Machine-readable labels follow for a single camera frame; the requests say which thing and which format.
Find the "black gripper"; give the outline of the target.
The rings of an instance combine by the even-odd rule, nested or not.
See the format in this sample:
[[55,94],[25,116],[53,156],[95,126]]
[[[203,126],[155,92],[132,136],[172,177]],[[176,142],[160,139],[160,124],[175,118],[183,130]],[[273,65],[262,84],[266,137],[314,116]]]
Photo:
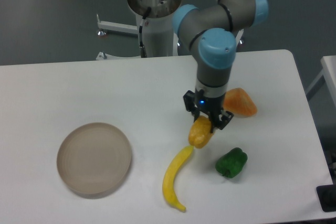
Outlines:
[[223,101],[225,94],[218,97],[207,97],[205,91],[195,90],[192,92],[188,90],[183,95],[185,108],[190,112],[196,121],[201,112],[206,114],[211,121],[211,133],[216,129],[222,130],[234,117],[234,114],[229,111],[223,111]]

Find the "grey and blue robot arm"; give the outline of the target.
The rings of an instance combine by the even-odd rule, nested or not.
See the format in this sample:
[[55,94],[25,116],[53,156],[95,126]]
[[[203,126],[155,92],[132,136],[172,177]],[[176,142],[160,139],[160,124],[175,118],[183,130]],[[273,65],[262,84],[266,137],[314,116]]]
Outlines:
[[206,114],[211,130],[223,129],[233,117],[223,101],[236,56],[235,33],[265,21],[268,2],[216,0],[214,6],[199,9],[181,1],[127,0],[137,17],[140,56],[171,55],[177,37],[197,62],[195,89],[184,94],[185,107],[195,119]]

